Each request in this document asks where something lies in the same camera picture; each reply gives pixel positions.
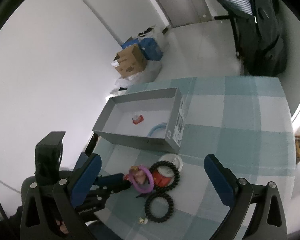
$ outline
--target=white plastic bag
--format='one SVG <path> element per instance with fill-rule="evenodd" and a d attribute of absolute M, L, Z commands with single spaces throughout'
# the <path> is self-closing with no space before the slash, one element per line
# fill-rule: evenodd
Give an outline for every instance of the white plastic bag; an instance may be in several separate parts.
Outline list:
<path fill-rule="evenodd" d="M 119 88 L 115 88 L 113 89 L 110 94 L 106 97 L 106 101 L 109 100 L 109 98 L 112 98 L 112 97 L 116 97 L 116 96 L 120 96 L 120 95 L 124 95 L 126 93 L 126 90 L 120 90 L 119 91 Z"/>
<path fill-rule="evenodd" d="M 136 73 L 132 76 L 128 76 L 126 78 L 122 78 L 122 77 L 119 78 L 115 82 L 115 86 L 118 88 L 120 88 L 120 87 L 128 88 L 135 84 L 143 84 L 143 83 L 153 82 L 159 75 L 160 70 L 161 70 L 161 62 L 160 61 L 148 60 L 148 64 L 144 71 Z"/>
<path fill-rule="evenodd" d="M 160 50 L 164 52 L 168 46 L 167 38 L 162 34 L 160 28 L 157 25 L 151 26 L 150 28 L 152 28 L 150 32 L 146 34 L 138 35 L 139 41 L 143 40 L 144 38 L 154 38 Z"/>

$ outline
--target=gray cardboard box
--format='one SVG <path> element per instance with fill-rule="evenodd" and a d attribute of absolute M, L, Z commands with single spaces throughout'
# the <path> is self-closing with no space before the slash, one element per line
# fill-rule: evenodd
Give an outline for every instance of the gray cardboard box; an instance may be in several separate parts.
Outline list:
<path fill-rule="evenodd" d="M 112 97 L 92 130 L 113 144 L 178 153 L 185 124 L 184 107 L 178 88 Z M 140 115 L 144 120 L 134 124 L 132 119 Z M 150 130 L 161 123 L 167 123 L 166 128 L 155 130 L 149 137 Z"/>

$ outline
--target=box label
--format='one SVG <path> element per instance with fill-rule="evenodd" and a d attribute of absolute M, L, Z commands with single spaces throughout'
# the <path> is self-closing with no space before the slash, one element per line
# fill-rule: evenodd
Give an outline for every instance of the box label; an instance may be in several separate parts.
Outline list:
<path fill-rule="evenodd" d="M 180 108 L 179 108 L 179 112 L 183 115 L 183 105 L 184 105 L 184 101 L 183 98 L 181 98 L 181 103 L 180 103 Z"/>
<path fill-rule="evenodd" d="M 168 139 L 171 138 L 171 131 L 170 130 L 168 130 L 167 137 L 168 137 Z"/>
<path fill-rule="evenodd" d="M 119 63 L 118 63 L 117 60 L 111 62 L 111 65 L 112 65 L 113 67 L 119 67 Z"/>
<path fill-rule="evenodd" d="M 181 113 L 178 113 L 177 123 L 174 128 L 172 139 L 176 142 L 176 144 L 180 147 L 181 140 L 183 136 L 183 129 L 184 129 L 185 120 L 183 119 L 183 116 Z"/>

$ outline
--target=red toy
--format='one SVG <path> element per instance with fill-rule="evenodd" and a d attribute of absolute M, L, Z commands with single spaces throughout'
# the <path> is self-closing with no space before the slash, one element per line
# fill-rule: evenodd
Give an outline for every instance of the red toy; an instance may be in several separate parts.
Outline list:
<path fill-rule="evenodd" d="M 171 181 L 171 178 L 167 178 L 167 177 L 162 176 L 158 172 L 158 170 L 155 170 L 154 172 L 152 172 L 152 176 L 153 176 L 154 184 L 156 184 L 159 187 L 165 187 Z"/>
<path fill-rule="evenodd" d="M 138 124 L 138 123 L 140 123 L 140 122 L 142 122 L 144 120 L 144 118 L 143 118 L 143 115 L 141 114 L 141 115 L 135 115 L 133 118 L 132 118 L 132 122 L 134 123 L 134 124 Z"/>

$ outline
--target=white lid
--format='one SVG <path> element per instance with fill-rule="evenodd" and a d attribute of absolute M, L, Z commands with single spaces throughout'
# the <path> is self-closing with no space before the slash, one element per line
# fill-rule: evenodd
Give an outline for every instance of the white lid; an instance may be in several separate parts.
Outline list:
<path fill-rule="evenodd" d="M 159 159 L 159 161 L 171 162 L 177 167 L 179 172 L 182 170 L 183 161 L 182 161 L 181 157 L 177 154 L 172 154 L 172 153 L 165 154 Z M 168 178 L 171 178 L 171 177 L 174 176 L 174 173 L 173 173 L 172 169 L 170 169 L 168 167 L 165 167 L 165 166 L 158 167 L 158 172 L 162 176 L 165 176 L 165 177 L 168 177 Z"/>

